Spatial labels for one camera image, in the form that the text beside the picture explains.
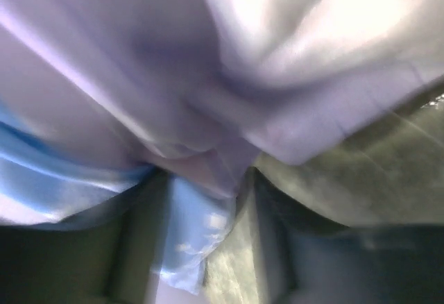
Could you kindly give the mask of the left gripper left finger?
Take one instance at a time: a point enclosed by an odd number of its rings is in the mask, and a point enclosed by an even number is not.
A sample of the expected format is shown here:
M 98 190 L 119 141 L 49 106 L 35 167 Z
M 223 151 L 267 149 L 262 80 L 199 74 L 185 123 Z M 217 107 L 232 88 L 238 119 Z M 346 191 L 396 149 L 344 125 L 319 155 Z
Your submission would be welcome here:
M 1 227 L 2 303 L 143 303 L 168 174 L 57 224 Z

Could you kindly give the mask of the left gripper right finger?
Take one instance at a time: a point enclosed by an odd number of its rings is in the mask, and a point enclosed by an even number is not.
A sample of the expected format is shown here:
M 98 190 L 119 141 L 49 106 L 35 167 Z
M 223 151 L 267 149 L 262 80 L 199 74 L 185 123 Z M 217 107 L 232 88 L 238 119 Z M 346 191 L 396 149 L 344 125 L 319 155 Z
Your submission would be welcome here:
M 442 303 L 443 227 L 347 227 L 247 173 L 269 303 Z

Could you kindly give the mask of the pink cartoon pillowcase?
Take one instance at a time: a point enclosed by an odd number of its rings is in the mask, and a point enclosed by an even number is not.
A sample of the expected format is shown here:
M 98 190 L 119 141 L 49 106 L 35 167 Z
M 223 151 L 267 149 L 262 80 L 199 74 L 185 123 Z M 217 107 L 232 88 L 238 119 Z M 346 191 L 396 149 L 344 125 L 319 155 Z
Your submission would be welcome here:
M 97 224 L 173 174 L 156 271 L 198 293 L 265 152 L 300 164 L 443 75 L 443 0 L 1 0 L 1 223 Z

